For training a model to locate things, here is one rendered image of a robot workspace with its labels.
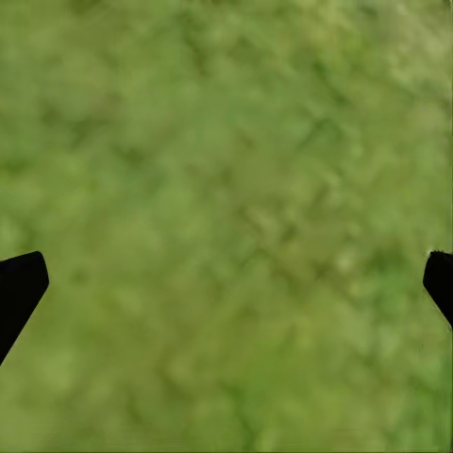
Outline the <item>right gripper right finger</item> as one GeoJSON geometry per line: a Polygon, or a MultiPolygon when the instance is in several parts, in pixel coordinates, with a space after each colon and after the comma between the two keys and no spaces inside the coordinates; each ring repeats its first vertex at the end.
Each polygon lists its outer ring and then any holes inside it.
{"type": "Polygon", "coordinates": [[[453,255],[436,246],[427,247],[429,254],[423,284],[453,327],[453,255]]]}

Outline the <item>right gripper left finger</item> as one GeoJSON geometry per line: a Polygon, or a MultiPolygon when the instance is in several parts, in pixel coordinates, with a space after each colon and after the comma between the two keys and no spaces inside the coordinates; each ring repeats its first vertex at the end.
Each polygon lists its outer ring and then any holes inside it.
{"type": "Polygon", "coordinates": [[[49,276],[40,251],[0,260],[0,364],[47,287],[49,276]]]}

